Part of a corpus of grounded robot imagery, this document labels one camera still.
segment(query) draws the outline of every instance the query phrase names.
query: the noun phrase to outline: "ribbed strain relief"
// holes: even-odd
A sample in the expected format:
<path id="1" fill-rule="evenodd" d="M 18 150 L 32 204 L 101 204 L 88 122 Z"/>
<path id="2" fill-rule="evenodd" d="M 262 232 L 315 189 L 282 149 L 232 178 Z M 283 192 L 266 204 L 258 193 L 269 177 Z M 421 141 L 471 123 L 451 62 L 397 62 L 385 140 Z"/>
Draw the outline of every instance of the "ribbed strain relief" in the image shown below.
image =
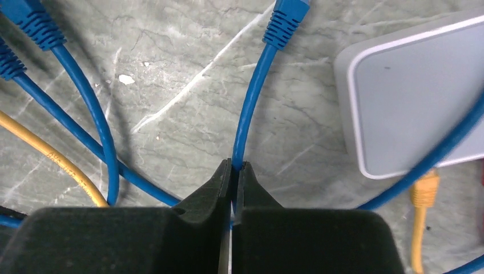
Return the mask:
<path id="1" fill-rule="evenodd" d="M 44 51 L 66 42 L 59 27 L 46 11 L 35 11 L 19 27 Z"/>
<path id="2" fill-rule="evenodd" d="M 0 76 L 5 80 L 22 74 L 26 70 L 18 57 L 10 50 L 3 40 L 0 39 Z"/>
<path id="3" fill-rule="evenodd" d="M 297 27 L 299 27 L 299 23 L 280 11 L 274 11 L 265 31 L 263 41 L 277 47 L 278 50 L 283 50 Z"/>

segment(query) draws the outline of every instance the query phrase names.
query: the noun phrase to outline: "yellow connector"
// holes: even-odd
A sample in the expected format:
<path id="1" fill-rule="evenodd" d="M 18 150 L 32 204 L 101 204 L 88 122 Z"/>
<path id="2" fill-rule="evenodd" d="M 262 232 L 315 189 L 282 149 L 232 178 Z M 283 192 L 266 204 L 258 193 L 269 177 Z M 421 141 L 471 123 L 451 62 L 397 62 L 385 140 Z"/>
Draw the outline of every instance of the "yellow connector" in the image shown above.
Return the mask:
<path id="1" fill-rule="evenodd" d="M 412 236 L 412 268 L 416 274 L 423 274 L 422 266 L 422 239 L 425 230 L 425 216 L 427 208 L 432 207 L 437 195 L 440 177 L 436 170 L 424 175 L 410 189 L 410 199 L 415 207 L 415 220 Z"/>

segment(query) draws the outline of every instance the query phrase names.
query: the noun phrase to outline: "marble surface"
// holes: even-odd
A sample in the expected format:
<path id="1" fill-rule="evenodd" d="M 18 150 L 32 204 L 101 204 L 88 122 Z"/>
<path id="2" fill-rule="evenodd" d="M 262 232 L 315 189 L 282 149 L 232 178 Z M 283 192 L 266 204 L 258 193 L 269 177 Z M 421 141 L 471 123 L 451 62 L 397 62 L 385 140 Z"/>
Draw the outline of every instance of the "marble surface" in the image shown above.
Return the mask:
<path id="1" fill-rule="evenodd" d="M 262 51 L 272 0 L 44 0 L 69 40 L 109 118 L 121 159 L 186 197 L 230 156 L 245 91 Z M 312 0 L 287 49 L 276 57 L 257 105 L 246 160 L 283 205 L 355 207 L 396 179 L 363 177 L 342 137 L 332 64 L 345 47 L 484 5 L 483 0 Z M 0 16 L 0 34 L 27 73 L 96 136 L 85 105 L 53 56 Z M 131 77 L 134 83 L 119 79 Z M 51 143 L 106 194 L 106 167 L 14 83 L 0 81 L 0 107 Z M 93 206 L 55 164 L 0 130 L 2 205 Z M 484 253 L 477 229 L 482 165 L 440 170 L 423 243 L 428 273 Z M 160 205 L 126 183 L 122 206 Z M 409 268 L 413 211 L 404 194 L 378 210 Z"/>

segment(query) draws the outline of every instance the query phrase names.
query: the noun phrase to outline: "white plastic device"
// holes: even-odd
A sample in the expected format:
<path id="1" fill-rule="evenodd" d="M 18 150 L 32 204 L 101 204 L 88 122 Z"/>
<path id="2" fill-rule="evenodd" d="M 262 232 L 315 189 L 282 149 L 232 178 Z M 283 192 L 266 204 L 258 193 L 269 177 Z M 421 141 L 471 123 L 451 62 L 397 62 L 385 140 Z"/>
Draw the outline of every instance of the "white plastic device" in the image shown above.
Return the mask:
<path id="1" fill-rule="evenodd" d="M 346 147 L 372 179 L 402 175 L 484 88 L 484 9 L 343 50 L 334 62 Z M 484 158 L 484 123 L 438 166 Z"/>

